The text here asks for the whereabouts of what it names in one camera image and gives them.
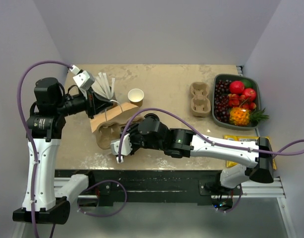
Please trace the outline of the brown paper coffee cup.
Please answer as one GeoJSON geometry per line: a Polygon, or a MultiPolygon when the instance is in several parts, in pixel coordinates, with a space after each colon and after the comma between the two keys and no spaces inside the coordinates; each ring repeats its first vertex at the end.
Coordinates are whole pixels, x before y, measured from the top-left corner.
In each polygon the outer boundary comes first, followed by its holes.
{"type": "Polygon", "coordinates": [[[144,96],[145,96],[144,92],[138,88],[131,89],[127,95],[130,103],[132,103],[138,107],[142,106],[144,96]]]}

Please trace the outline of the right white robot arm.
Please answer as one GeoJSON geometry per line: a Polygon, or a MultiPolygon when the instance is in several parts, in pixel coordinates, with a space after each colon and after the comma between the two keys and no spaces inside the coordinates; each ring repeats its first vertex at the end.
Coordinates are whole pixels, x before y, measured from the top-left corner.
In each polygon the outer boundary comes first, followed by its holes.
{"type": "Polygon", "coordinates": [[[121,131],[125,136],[110,144],[118,163],[140,148],[163,151],[172,158],[210,157],[235,162],[235,166],[224,169],[210,185],[221,195],[249,180],[259,183],[274,181],[271,155],[258,151],[271,151],[266,138],[241,142],[197,135],[188,129],[168,128],[155,114],[147,114],[141,122],[121,131]]]}

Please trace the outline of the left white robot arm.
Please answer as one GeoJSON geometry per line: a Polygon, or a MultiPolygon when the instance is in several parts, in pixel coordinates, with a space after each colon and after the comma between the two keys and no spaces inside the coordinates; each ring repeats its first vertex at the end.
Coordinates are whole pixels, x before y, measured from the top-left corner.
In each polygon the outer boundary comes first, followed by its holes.
{"type": "Polygon", "coordinates": [[[55,161],[60,146],[66,116],[85,112],[88,118],[112,107],[113,103],[89,88],[84,95],[65,93],[56,78],[47,77],[36,82],[36,101],[25,121],[30,156],[28,183],[21,208],[13,212],[17,222],[63,225],[67,222],[71,204],[80,193],[96,190],[93,172],[73,172],[58,191],[54,189],[55,161]]]}

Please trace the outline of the brown paper bag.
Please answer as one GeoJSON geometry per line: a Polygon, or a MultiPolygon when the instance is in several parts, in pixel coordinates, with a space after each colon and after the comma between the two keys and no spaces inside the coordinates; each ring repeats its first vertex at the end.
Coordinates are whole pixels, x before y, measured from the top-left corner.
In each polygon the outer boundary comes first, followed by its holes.
{"type": "Polygon", "coordinates": [[[140,108],[131,103],[122,103],[90,119],[91,132],[96,133],[103,126],[110,126],[115,123],[125,124],[140,108]]]}

